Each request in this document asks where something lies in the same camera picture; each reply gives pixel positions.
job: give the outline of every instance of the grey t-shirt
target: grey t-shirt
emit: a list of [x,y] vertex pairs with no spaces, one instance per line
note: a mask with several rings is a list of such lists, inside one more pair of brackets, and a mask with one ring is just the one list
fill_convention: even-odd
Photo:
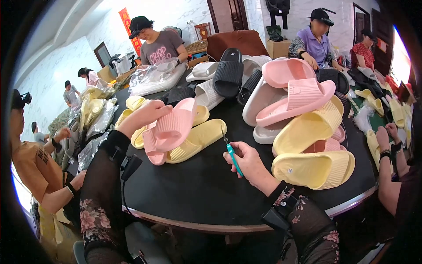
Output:
[[158,38],[151,44],[146,42],[141,46],[141,62],[143,65],[155,63],[179,56],[177,48],[183,44],[183,39],[172,30],[160,31]]
[[41,133],[41,132],[37,132],[37,133],[34,134],[35,142],[38,142],[38,143],[40,143],[43,146],[45,144],[45,141],[44,141],[44,138],[45,137],[46,137],[46,135],[43,134],[43,133]]
[[68,91],[65,90],[65,93],[63,93],[63,98],[65,99],[65,102],[68,102],[70,104],[74,104],[77,102],[76,98],[76,88],[75,86],[71,86]]

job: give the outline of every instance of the scissors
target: scissors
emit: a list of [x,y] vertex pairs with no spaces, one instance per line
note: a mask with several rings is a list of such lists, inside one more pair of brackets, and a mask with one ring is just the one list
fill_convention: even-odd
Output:
[[237,162],[236,162],[236,160],[235,160],[235,156],[234,156],[235,151],[234,151],[234,149],[233,149],[232,145],[230,145],[229,140],[227,139],[227,137],[224,135],[224,132],[223,132],[223,123],[221,123],[221,134],[223,134],[223,139],[224,139],[224,141],[226,142],[227,151],[229,152],[230,157],[232,157],[233,164],[234,164],[234,165],[235,165],[235,167],[236,167],[236,171],[239,173],[239,175],[240,175],[241,177],[243,177],[243,173],[242,173],[242,171],[240,170],[239,165],[237,164]]

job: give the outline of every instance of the table edge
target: table edge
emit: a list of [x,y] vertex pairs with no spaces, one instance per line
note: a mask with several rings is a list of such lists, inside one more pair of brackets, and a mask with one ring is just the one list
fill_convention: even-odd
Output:
[[[371,196],[375,190],[377,189],[376,186],[373,186],[369,190],[365,191],[364,193],[342,203],[337,206],[334,206],[330,209],[325,210],[325,213],[330,217],[337,216],[345,211],[348,211],[357,205],[359,205],[363,200]],[[126,207],[122,205],[122,210],[127,211]],[[181,229],[189,229],[189,230],[201,230],[208,233],[217,233],[217,234],[228,234],[228,233],[250,233],[250,232],[260,232],[260,231],[269,231],[272,230],[271,227],[262,224],[262,225],[253,225],[253,226],[226,226],[226,225],[210,225],[210,224],[200,224],[200,223],[190,223],[184,221],[177,221],[171,220],[168,218],[162,218],[155,215],[150,215],[144,212],[139,212],[133,208],[129,207],[130,212],[141,219],[151,221],[154,223],[166,225],[166,226],[174,226]]]

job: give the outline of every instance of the teal scissors handle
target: teal scissors handle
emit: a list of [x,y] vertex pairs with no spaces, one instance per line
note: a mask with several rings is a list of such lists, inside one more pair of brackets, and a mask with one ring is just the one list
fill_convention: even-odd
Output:
[[233,164],[235,165],[237,172],[240,174],[241,177],[243,177],[243,173],[240,170],[239,165],[237,164],[237,162],[235,160],[235,156],[234,156],[235,151],[234,151],[232,145],[227,144],[227,151],[229,152],[230,157],[232,157]]

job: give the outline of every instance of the brown cushion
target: brown cushion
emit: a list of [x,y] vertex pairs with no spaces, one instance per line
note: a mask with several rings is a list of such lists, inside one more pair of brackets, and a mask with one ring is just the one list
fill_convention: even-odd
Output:
[[255,30],[221,32],[208,37],[207,55],[219,62],[224,51],[237,48],[242,55],[268,55],[268,51]]

